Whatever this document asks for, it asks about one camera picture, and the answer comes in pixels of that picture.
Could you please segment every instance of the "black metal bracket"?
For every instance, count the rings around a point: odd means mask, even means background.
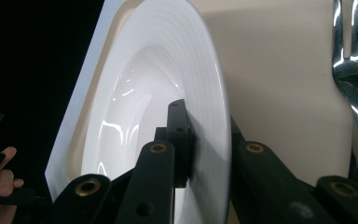
[[[340,176],[316,188],[298,180],[264,144],[232,125],[231,200],[240,223],[358,223],[358,183]]]
[[[231,121],[231,201],[240,223],[358,223],[358,183],[298,180],[266,145],[246,141]],[[191,175],[194,134],[183,100],[144,145],[135,167],[110,181],[83,175],[58,197],[44,223],[173,223],[174,188]]]

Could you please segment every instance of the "human hand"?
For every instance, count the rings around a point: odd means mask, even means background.
[[[14,179],[13,172],[4,170],[5,165],[16,155],[17,149],[7,147],[1,153],[5,154],[5,158],[0,164],[0,196],[6,197],[13,192],[13,189],[21,188],[24,184],[22,179]],[[13,221],[16,214],[16,205],[0,204],[0,224],[7,224]]]

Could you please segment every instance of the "white plate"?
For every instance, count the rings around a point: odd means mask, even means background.
[[[176,191],[175,223],[224,223],[230,124],[224,79],[199,13],[185,0],[146,0],[117,37],[89,118],[82,175],[117,178],[185,99],[195,133],[195,174]]]

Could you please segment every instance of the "black background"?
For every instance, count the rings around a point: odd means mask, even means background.
[[[0,1],[0,150],[25,188],[49,196],[48,157],[75,87],[102,0]]]

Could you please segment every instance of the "glossy white surface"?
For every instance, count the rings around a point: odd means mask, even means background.
[[[90,102],[95,92],[94,84],[101,74],[101,61],[104,61],[106,52],[104,47],[112,41],[109,40],[109,37],[112,38],[112,21],[123,2],[108,0],[103,4],[94,36],[51,151],[45,176],[53,201],[71,180],[80,175]]]
[[[185,0],[144,1],[118,34],[92,103],[81,174],[115,179],[133,168],[178,99],[197,141],[190,187],[175,194],[176,223],[221,223],[231,154],[226,87],[208,31]]]

